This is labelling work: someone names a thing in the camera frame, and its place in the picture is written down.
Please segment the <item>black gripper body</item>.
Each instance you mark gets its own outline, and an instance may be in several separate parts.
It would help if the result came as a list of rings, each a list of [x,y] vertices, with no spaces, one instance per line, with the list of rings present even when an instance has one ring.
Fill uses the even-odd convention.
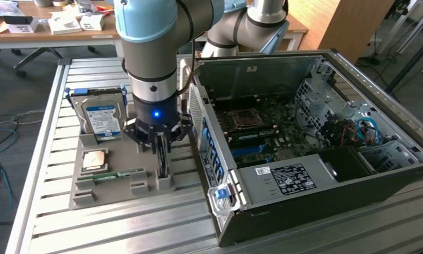
[[[158,102],[148,102],[132,95],[135,107],[135,126],[140,133],[148,134],[148,127],[154,127],[154,133],[163,132],[163,125],[170,129],[171,135],[179,135],[180,129],[174,126],[179,122],[178,97],[172,94]]]

